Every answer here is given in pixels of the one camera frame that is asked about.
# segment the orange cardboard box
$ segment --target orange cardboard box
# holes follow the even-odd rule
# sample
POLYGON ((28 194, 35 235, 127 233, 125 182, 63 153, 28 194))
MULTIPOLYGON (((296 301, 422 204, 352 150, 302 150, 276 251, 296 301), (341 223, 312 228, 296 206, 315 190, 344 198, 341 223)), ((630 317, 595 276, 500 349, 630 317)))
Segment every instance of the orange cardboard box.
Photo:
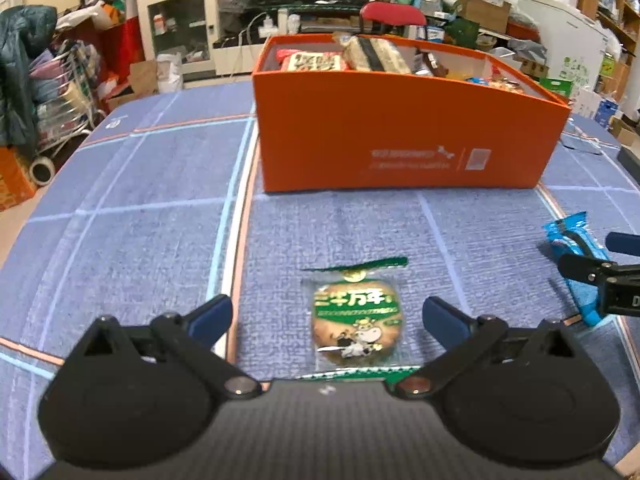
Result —
POLYGON ((29 178, 29 166, 15 148, 0 148, 0 211, 31 198, 38 187, 29 178))
POLYGON ((329 34, 268 40, 253 74, 265 190, 535 187, 569 107, 484 52, 393 42, 408 60, 416 47, 433 52, 462 80, 352 70, 280 72, 280 48, 340 47, 329 34), (490 77, 492 67, 528 95, 463 80, 490 77))

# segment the chair backrest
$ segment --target chair backrest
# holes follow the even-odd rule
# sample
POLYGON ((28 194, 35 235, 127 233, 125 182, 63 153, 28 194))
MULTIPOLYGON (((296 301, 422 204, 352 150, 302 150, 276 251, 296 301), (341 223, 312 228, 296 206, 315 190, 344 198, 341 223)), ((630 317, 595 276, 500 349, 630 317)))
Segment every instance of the chair backrest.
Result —
POLYGON ((417 7, 387 2, 369 2, 360 9, 360 17, 363 20, 385 23, 393 27, 403 25, 424 27, 427 24, 427 19, 417 7))

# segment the carton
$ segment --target carton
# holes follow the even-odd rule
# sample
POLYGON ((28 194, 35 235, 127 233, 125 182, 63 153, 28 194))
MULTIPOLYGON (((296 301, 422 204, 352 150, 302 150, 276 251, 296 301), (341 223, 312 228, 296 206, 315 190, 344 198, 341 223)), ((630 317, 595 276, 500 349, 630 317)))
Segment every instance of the carton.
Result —
POLYGON ((503 34, 507 30, 510 10, 509 2, 497 0, 458 0, 456 4, 456 12, 459 16, 478 23, 480 27, 503 34))
POLYGON ((129 78, 123 85, 116 86, 105 101, 110 112, 118 106, 149 97, 158 93, 158 62, 141 61, 132 63, 129 78))
POLYGON ((281 48, 341 47, 329 34, 269 38, 252 78, 267 192, 536 186, 570 113, 556 94, 484 52, 387 39, 410 63, 416 48, 432 52, 459 80, 281 72, 281 48), (494 70, 526 94, 465 81, 494 70))

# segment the cable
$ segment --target cable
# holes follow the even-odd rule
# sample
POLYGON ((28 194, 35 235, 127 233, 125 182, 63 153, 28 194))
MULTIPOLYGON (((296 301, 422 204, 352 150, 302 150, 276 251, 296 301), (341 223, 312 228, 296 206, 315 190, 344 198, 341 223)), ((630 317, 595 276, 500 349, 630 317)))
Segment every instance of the cable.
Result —
POLYGON ((238 34, 238 55, 236 56, 236 60, 234 61, 233 65, 232 65, 231 74, 229 75, 229 79, 233 79, 233 76, 234 76, 234 74, 236 72, 236 65, 238 64, 238 59, 240 59, 242 57, 242 35, 243 34, 246 34, 246 40, 247 40, 248 47, 249 47, 249 54, 251 55, 251 60, 255 64, 254 53, 251 51, 251 45, 252 45, 252 43, 251 43, 251 26, 255 23, 255 20, 257 20, 261 16, 268 16, 268 14, 266 12, 261 12, 257 16, 254 16, 254 18, 249 22, 249 25, 247 25, 246 28, 241 30, 240 33, 238 34))

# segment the green box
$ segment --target green box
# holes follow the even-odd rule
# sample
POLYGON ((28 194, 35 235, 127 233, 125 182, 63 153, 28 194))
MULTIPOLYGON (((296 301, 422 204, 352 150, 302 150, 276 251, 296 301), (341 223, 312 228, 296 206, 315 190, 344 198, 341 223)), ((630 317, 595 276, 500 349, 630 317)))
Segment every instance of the green box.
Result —
POLYGON ((565 81, 564 79, 541 78, 540 86, 551 90, 556 94, 569 98, 571 96, 571 88, 574 86, 573 81, 565 81))

